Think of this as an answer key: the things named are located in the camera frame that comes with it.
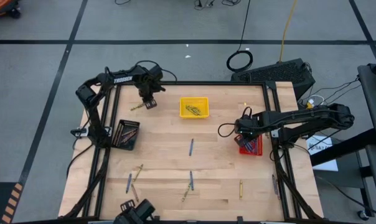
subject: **gray floor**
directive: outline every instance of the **gray floor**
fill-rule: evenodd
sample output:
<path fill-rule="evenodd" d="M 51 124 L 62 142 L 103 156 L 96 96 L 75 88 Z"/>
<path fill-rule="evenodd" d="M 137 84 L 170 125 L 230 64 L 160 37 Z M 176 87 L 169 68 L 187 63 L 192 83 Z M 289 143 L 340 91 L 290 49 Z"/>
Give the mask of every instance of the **gray floor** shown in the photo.
<path fill-rule="evenodd" d="M 22 17 L 0 18 L 0 40 L 68 40 L 83 0 L 23 0 Z M 376 40 L 376 0 L 355 0 Z M 245 39 L 280 40 L 293 0 L 253 0 Z M 215 2 L 213 8 L 193 9 L 193 1 L 88 0 L 76 40 L 191 40 L 240 38 L 247 1 L 235 7 Z M 299 0 L 288 40 L 366 40 L 348 0 Z M 0 182 L 17 182 L 47 102 L 67 41 L 63 44 L 0 44 Z M 179 80 L 224 80 L 231 72 L 225 61 L 237 44 L 74 44 L 32 164 L 14 222 L 56 218 L 72 156 L 73 137 L 82 106 L 74 91 L 102 72 L 130 68 L 138 60 L 154 60 Z M 252 68 L 275 63 L 280 45 L 243 45 L 253 53 Z M 375 63 L 368 45 L 286 45 L 283 60 L 302 58 L 311 64 L 314 91 L 355 79 L 357 66 Z M 233 61 L 245 64 L 245 58 Z M 165 80 L 172 77 L 165 74 Z M 329 96 L 333 91 L 323 91 Z M 336 135 L 347 139 L 371 128 L 361 88 L 337 100 L 350 106 L 356 120 Z M 369 181 L 374 204 L 373 182 Z M 335 189 L 318 183 L 324 214 L 331 220 L 362 222 L 360 207 Z M 360 199 L 359 190 L 344 189 Z M 367 223 L 376 223 L 376 217 Z"/>

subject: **wooden tabletop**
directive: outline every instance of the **wooden tabletop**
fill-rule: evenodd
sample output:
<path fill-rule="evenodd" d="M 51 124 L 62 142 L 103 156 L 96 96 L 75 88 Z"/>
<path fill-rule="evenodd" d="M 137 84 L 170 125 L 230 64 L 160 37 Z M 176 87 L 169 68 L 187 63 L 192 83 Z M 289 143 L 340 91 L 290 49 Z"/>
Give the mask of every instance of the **wooden tabletop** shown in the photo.
<path fill-rule="evenodd" d="M 100 218 L 114 219 L 121 212 L 120 204 L 134 199 L 131 189 L 125 193 L 128 176 L 132 172 L 134 177 L 138 167 L 144 164 L 134 186 L 140 201 L 148 199 L 161 220 L 235 221 L 237 216 L 242 216 L 245 221 L 282 221 L 281 201 L 274 193 L 271 179 L 276 173 L 275 164 L 269 158 L 270 139 L 263 135 L 263 156 L 248 156 L 239 154 L 234 134 L 228 138 L 217 134 L 220 124 L 233 123 L 241 117 L 245 104 L 252 108 L 253 113 L 265 110 L 261 87 L 184 85 L 165 88 L 166 92 L 154 95 L 157 107 L 130 111 L 140 104 L 141 99 L 134 86 L 121 87 L 116 123 L 119 119 L 127 119 L 138 121 L 141 125 L 133 151 L 111 149 Z M 281 110 L 296 110 L 292 84 L 280 82 L 277 89 Z M 210 116 L 206 119 L 181 119 L 179 98 L 183 96 L 208 97 Z M 108 122 L 113 97 L 107 114 Z M 82 125 L 86 120 L 83 113 Z M 227 134 L 232 128 L 224 126 L 221 132 Z M 189 156 L 192 138 L 194 148 L 192 156 Z M 306 147 L 301 139 L 296 144 Z M 73 156 L 89 145 L 88 139 L 77 141 Z M 87 188 L 93 152 L 94 147 L 71 166 L 59 215 L 69 212 Z M 293 148 L 290 156 L 298 191 L 313 210 L 323 216 L 309 154 L 303 149 Z M 190 182 L 190 170 L 195 189 L 189 191 L 182 202 Z M 243 181 L 242 199 L 239 199 L 240 180 Z M 293 217 L 291 194 L 287 188 L 286 196 Z M 94 206 L 91 206 L 90 215 L 93 213 Z"/>

